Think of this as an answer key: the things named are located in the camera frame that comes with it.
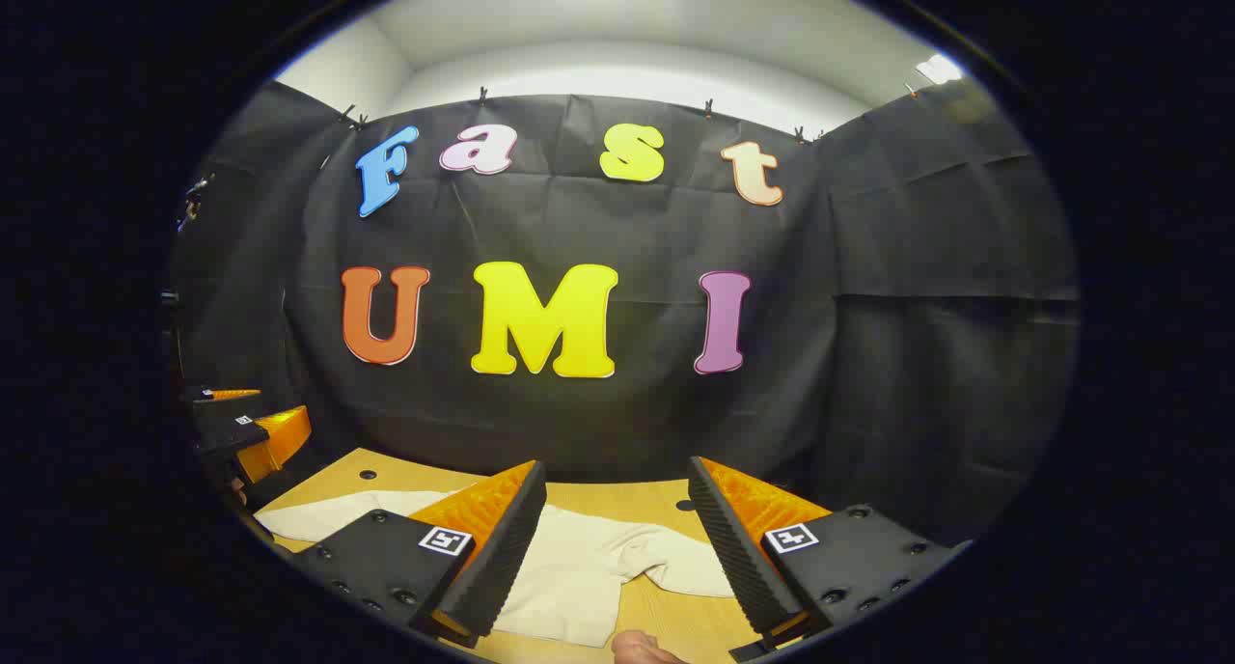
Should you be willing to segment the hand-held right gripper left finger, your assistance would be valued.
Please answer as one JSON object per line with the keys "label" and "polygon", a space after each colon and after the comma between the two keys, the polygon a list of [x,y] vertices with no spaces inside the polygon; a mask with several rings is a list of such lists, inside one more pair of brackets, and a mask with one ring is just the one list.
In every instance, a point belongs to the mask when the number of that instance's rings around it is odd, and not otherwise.
{"label": "hand-held right gripper left finger", "polygon": [[289,563],[391,628],[471,648],[508,602],[543,501],[543,463],[530,460],[422,510],[366,510]]}

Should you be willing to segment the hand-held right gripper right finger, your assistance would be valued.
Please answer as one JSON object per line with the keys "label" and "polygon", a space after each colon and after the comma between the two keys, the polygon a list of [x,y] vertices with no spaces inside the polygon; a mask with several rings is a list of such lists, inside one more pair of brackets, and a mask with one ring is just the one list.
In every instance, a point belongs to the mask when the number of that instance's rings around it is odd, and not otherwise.
{"label": "hand-held right gripper right finger", "polygon": [[926,539],[866,504],[827,510],[701,455],[688,494],[758,645],[868,620],[971,544]]}

